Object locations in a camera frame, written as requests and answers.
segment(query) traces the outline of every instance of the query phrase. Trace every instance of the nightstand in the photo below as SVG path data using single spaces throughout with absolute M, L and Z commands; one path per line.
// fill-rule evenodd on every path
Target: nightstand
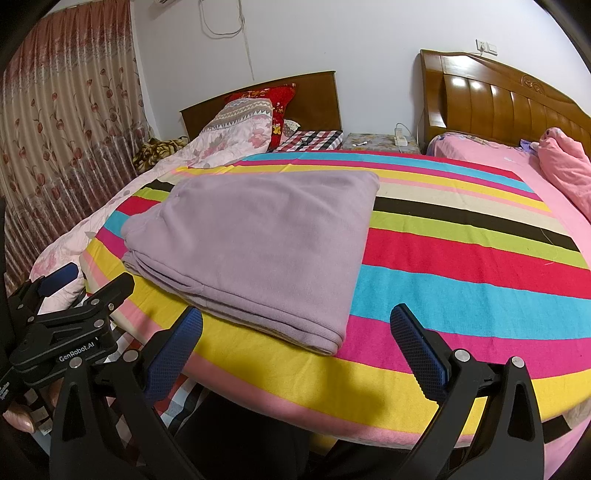
M 405 135 L 404 138 L 408 142 L 406 147 L 397 147 L 394 144 L 394 138 L 394 135 L 385 134 L 349 134 L 345 138 L 341 149 L 421 154 L 421 150 L 413 137 Z

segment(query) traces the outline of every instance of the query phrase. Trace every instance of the wooden headboard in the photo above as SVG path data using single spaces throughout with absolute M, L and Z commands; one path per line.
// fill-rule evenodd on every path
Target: wooden headboard
M 421 50 L 426 141 L 447 131 L 505 145 L 560 127 L 591 152 L 591 118 L 547 83 L 476 54 Z
M 295 97 L 285 109 L 285 118 L 298 122 L 302 130 L 342 130 L 335 73 L 317 72 L 247 86 L 181 110 L 189 138 L 192 140 L 200 134 L 203 127 L 223 108 L 225 98 L 231 93 L 286 83 L 295 83 Z

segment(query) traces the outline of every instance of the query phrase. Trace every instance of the pink bedding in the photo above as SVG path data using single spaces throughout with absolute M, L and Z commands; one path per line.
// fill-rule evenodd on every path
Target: pink bedding
M 567 197 L 548 182 L 540 167 L 538 157 L 526 153 L 522 149 L 485 142 L 480 139 L 473 140 L 459 134 L 444 134 L 436 137 L 431 141 L 427 154 L 513 171 L 541 197 L 554 215 L 561 220 L 587 263 L 591 264 L 591 223 L 570 203 Z M 585 404 L 575 407 L 572 412 L 564 414 L 572 430 L 544 446 L 544 480 L 555 473 L 583 435 L 591 420 L 588 415 L 588 405 L 586 405 L 589 403 L 591 403 L 591 399 L 587 400 Z
M 581 143 L 560 128 L 549 128 L 540 139 L 538 157 L 548 181 L 591 221 L 591 163 Z

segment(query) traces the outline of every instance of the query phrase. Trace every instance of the rainbow striped blanket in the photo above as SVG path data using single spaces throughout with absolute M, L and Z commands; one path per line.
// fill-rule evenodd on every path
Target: rainbow striped blanket
M 508 170 L 382 153 L 261 154 L 211 170 L 178 168 L 117 208 L 81 256 L 89 291 L 124 271 L 121 225 L 193 175 L 363 168 L 381 179 L 351 308 L 334 357 L 204 315 L 185 373 L 231 400 L 318 433 L 413 445 L 437 406 L 389 332 L 404 302 L 452 348 L 481 361 L 525 359 L 543 420 L 591 397 L 591 272 L 531 188 Z M 206 205 L 196 208 L 207 208 Z M 113 315 L 141 342 L 185 308 L 136 277 Z M 477 399 L 460 442 L 476 430 Z

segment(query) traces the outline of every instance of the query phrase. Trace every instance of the lavender towel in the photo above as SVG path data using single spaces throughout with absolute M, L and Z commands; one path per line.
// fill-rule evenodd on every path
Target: lavender towel
M 378 187 L 367 171 L 196 176 L 124 223 L 123 262 L 206 312 L 334 355 Z

